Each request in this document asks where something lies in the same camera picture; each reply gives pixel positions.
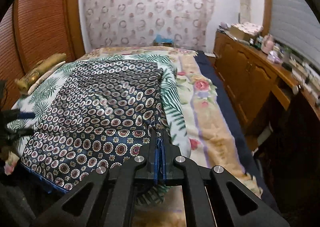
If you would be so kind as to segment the navy bed sheet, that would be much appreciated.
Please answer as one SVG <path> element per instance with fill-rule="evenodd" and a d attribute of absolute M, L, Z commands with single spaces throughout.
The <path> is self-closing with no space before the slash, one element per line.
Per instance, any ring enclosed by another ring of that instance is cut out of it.
<path fill-rule="evenodd" d="M 263 189 L 262 200 L 270 206 L 274 211 L 280 213 L 277 203 L 267 188 L 263 178 L 260 175 L 257 165 L 253 159 L 251 151 L 245 140 L 245 136 L 242 133 L 242 129 L 239 120 L 233 110 L 232 104 L 229 100 L 228 94 L 226 93 L 223 82 L 215 74 L 214 68 L 212 67 L 208 57 L 203 51 L 198 51 L 195 60 L 200 68 L 201 73 L 209 78 L 212 83 L 217 87 L 217 103 L 223 114 L 223 117 L 231 131 L 232 136 L 235 138 L 235 145 L 237 148 L 240 163 L 244 166 L 246 172 L 255 176 L 258 182 L 258 186 Z"/>

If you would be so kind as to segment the cardboard box on sideboard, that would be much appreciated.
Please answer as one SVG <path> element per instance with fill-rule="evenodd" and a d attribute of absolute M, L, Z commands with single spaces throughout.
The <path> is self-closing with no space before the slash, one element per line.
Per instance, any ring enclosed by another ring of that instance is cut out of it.
<path fill-rule="evenodd" d="M 232 24 L 228 31 L 237 40 L 248 42 L 251 38 L 256 38 L 263 29 L 262 25 L 244 22 L 242 24 Z"/>

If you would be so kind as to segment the navy patterned satin pajama top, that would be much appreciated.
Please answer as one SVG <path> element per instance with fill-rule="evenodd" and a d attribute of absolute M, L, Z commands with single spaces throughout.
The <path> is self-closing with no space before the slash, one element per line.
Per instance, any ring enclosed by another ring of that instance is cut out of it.
<path fill-rule="evenodd" d="M 167 127 L 161 76 L 149 61 L 81 61 L 40 119 L 22 164 L 69 191 L 96 168 L 139 155 Z"/>

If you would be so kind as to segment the pink kettle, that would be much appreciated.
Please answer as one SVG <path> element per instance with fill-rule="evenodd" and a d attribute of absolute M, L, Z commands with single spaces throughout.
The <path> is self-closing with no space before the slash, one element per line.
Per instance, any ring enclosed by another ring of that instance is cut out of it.
<path fill-rule="evenodd" d="M 263 42 L 261 44 L 261 51 L 268 55 L 270 51 L 273 50 L 274 47 L 274 38 L 271 34 L 267 34 L 263 38 Z"/>

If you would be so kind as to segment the teal cloth on box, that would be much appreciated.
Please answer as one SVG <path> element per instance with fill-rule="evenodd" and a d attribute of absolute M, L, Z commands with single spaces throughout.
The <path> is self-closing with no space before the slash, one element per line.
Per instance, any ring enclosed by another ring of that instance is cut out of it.
<path fill-rule="evenodd" d="M 169 38 L 163 38 L 161 35 L 157 35 L 152 42 L 153 46 L 168 46 L 173 47 L 174 41 Z"/>

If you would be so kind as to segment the grey window blind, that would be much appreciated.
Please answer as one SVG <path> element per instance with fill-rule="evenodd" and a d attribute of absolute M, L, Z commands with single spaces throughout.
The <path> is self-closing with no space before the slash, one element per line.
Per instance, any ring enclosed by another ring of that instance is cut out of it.
<path fill-rule="evenodd" d="M 270 34 L 319 67 L 319 22 L 305 0 L 272 0 Z"/>

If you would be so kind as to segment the wooden sideboard cabinet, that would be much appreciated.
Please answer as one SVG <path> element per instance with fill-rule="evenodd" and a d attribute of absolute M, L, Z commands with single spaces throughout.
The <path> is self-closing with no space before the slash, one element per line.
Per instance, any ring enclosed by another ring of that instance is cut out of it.
<path fill-rule="evenodd" d="M 215 72 L 222 80 L 240 125 L 247 136 L 259 136 L 272 116 L 282 116 L 291 104 L 302 109 L 298 122 L 319 124 L 319 109 L 307 90 L 293 93 L 300 85 L 280 64 L 272 64 L 261 52 L 216 32 Z"/>

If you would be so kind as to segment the floral bed blanket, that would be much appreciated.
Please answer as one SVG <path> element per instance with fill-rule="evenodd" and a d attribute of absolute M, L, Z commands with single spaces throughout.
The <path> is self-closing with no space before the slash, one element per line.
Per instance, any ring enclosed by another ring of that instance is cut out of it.
<path fill-rule="evenodd" d="M 31 95 L 21 97 L 13 108 L 23 111 L 49 108 L 67 76 L 81 61 L 155 62 L 164 72 L 161 98 L 174 144 L 180 147 L 183 155 L 190 153 L 191 159 L 202 166 L 226 166 L 237 180 L 261 198 L 263 189 L 258 186 L 256 177 L 246 172 L 240 163 L 235 138 L 217 103 L 217 87 L 201 73 L 196 56 L 195 51 L 167 47 L 98 49 L 58 68 Z M 44 191 L 47 186 L 22 165 L 13 172 L 12 177 L 22 181 L 17 183 L 21 184 L 21 189 L 26 189 L 23 192 L 31 205 L 36 191 Z M 162 193 L 159 190 L 158 197 L 155 192 L 138 198 L 133 226 L 186 226 L 181 187 Z"/>

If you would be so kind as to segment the palm leaf print cloth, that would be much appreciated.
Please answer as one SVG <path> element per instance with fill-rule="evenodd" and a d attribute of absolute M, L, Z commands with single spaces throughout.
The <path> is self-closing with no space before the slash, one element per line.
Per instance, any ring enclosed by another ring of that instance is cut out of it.
<path fill-rule="evenodd" d="M 170 59 L 159 53 L 63 65 L 15 105 L 35 114 L 8 125 L 34 131 L 20 139 L 22 165 L 67 192 L 98 167 L 123 165 L 165 133 L 190 155 L 175 76 Z"/>

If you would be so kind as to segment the golden brown patterned folded blanket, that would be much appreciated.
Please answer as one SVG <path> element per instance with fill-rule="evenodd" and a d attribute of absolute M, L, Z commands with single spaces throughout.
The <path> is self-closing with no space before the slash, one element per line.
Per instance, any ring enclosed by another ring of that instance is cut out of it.
<path fill-rule="evenodd" d="M 39 61 L 21 79 L 15 79 L 15 84 L 21 95 L 29 96 L 52 73 L 66 63 L 66 54 L 53 54 L 47 59 Z"/>

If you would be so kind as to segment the circle patterned sheer curtain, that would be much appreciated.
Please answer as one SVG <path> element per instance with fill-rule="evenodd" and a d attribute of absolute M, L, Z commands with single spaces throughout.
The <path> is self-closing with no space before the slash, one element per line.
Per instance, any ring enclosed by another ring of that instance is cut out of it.
<path fill-rule="evenodd" d="M 92 48 L 147 46 L 157 36 L 205 50 L 215 0 L 83 0 Z"/>

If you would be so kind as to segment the wooden louvered wardrobe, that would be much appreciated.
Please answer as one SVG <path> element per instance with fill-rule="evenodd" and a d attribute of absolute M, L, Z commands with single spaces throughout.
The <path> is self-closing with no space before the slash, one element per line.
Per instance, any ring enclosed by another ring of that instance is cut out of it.
<path fill-rule="evenodd" d="M 85 54 L 78 0 L 14 0 L 1 20 L 1 109 L 20 96 L 15 80 L 55 53 Z"/>

